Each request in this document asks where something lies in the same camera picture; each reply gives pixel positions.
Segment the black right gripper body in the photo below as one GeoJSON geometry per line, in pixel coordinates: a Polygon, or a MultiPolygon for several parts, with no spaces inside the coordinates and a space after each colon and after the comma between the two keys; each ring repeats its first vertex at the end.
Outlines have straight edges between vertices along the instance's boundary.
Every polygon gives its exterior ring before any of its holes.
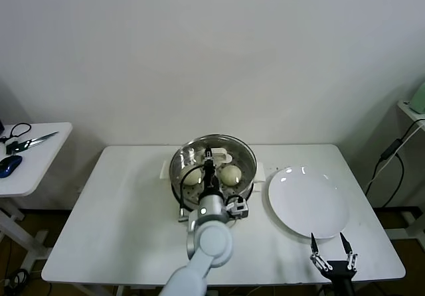
{"type": "Polygon", "coordinates": [[[323,276],[329,280],[352,280],[356,275],[356,269],[349,269],[349,262],[346,260],[331,260],[327,262],[331,269],[323,270],[323,276]]]}

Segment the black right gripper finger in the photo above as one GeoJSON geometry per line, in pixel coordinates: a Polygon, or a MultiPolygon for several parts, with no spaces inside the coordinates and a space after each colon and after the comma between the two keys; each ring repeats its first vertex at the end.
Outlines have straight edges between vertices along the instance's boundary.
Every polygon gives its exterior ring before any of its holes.
{"type": "Polygon", "coordinates": [[[324,260],[321,255],[319,254],[319,248],[315,239],[315,236],[313,233],[311,233],[311,256],[310,260],[312,261],[313,265],[320,271],[320,272],[328,272],[329,271],[329,264],[326,260],[324,260]]]}
{"type": "Polygon", "coordinates": [[[356,271],[357,270],[357,257],[358,254],[355,254],[353,252],[353,249],[351,247],[351,244],[349,243],[349,241],[346,239],[346,237],[343,235],[342,232],[339,233],[340,238],[341,238],[341,242],[343,244],[343,249],[346,253],[347,256],[347,269],[349,271],[356,271]]]}

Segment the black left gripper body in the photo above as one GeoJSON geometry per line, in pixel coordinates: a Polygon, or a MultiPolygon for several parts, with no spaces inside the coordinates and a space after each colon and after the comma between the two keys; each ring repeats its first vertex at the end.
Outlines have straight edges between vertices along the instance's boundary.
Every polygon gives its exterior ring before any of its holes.
{"type": "Polygon", "coordinates": [[[219,180],[216,176],[216,168],[213,161],[205,161],[203,166],[205,175],[202,195],[221,195],[219,180]]]}

